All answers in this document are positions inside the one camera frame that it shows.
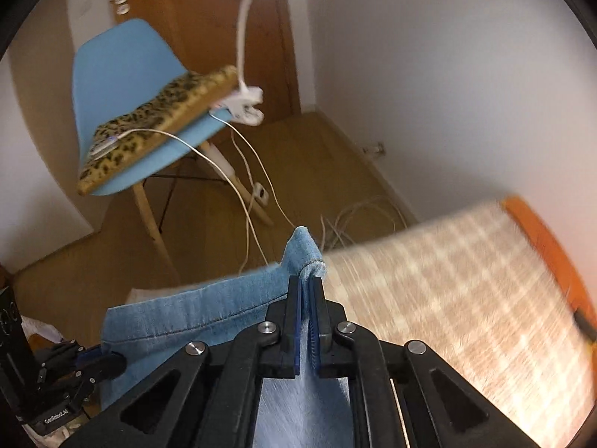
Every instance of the white clamp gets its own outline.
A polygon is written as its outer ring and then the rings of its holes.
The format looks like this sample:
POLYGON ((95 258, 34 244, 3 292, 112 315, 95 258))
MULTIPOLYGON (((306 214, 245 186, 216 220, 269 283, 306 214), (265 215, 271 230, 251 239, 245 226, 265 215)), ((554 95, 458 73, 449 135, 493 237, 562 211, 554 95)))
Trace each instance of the white clamp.
POLYGON ((234 91, 214 107, 216 109, 228 108, 232 114, 232 122, 248 126, 258 126, 263 121, 263 113, 256 109, 256 104, 263 102, 263 90, 256 86, 240 91, 234 91))

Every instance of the floor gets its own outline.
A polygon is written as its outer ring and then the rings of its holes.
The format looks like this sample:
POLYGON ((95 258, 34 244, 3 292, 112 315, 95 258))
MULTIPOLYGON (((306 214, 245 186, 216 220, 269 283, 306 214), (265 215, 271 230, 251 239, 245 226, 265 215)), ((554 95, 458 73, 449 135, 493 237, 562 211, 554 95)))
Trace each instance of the floor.
MULTIPOLYGON (((306 225, 321 238, 320 214, 333 219, 344 207, 384 195, 384 188, 353 149, 316 113, 243 130, 262 158, 289 218, 306 225)), ((222 154, 248 184, 243 162, 231 140, 219 144, 222 154)), ((267 181, 244 143, 241 149, 254 179, 267 181)), ((193 159, 183 159, 180 172, 215 178, 213 171, 193 159)), ((146 192, 159 218, 172 179, 150 178, 146 192)), ((398 214, 387 210, 400 227, 398 214)), ((271 199, 267 212, 274 227, 254 219, 269 261, 280 260, 292 229, 271 199)), ((392 223, 376 211, 355 214, 348 233, 356 242, 392 233, 392 223)), ((224 182, 178 180, 162 227, 166 248, 182 284, 235 275, 245 256, 245 216, 237 195, 224 182)), ((247 269, 263 265, 255 243, 247 269)), ((132 191, 117 194, 102 230, 55 252, 20 272, 15 279, 17 302, 23 315, 50 323, 67 338, 83 345, 99 342, 109 307, 121 305, 131 288, 179 286, 145 232, 132 191)))

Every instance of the beige plaid cloth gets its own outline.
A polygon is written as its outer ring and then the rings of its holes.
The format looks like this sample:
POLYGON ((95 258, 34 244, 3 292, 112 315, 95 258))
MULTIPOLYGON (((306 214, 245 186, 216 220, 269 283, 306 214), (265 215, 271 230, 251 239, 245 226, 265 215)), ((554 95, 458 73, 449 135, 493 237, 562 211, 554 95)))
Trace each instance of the beige plaid cloth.
POLYGON ((594 402, 592 362, 553 276, 499 204, 325 255, 326 298, 380 339, 419 339, 541 448, 594 402))

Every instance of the blue jeans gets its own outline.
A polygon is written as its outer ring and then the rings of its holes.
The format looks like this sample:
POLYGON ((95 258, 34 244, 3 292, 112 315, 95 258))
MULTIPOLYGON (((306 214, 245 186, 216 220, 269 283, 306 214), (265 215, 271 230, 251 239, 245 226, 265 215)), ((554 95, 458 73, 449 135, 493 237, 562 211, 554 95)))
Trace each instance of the blue jeans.
POLYGON ((187 343, 227 342, 264 320, 268 305, 285 297, 291 275, 299 277, 303 288, 301 373, 294 380, 264 380, 254 446, 353 446, 346 381, 317 378, 307 357, 305 288, 311 276, 325 275, 325 264, 305 227, 294 231, 280 264, 190 292, 110 308, 101 343, 105 351, 124 355, 128 367, 102 384, 102 406, 112 404, 187 343))

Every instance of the brown door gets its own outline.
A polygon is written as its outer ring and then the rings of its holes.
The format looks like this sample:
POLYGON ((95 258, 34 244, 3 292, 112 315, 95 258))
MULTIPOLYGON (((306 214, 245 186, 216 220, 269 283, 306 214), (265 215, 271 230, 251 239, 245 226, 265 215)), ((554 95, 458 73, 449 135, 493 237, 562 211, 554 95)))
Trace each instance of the brown door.
MULTIPOLYGON (((183 65, 208 73, 236 64, 236 28, 241 0, 127 0, 116 21, 146 20, 168 42, 183 65)), ((287 0, 254 0, 247 24, 245 76, 260 86, 260 106, 270 123, 299 113, 287 0)))

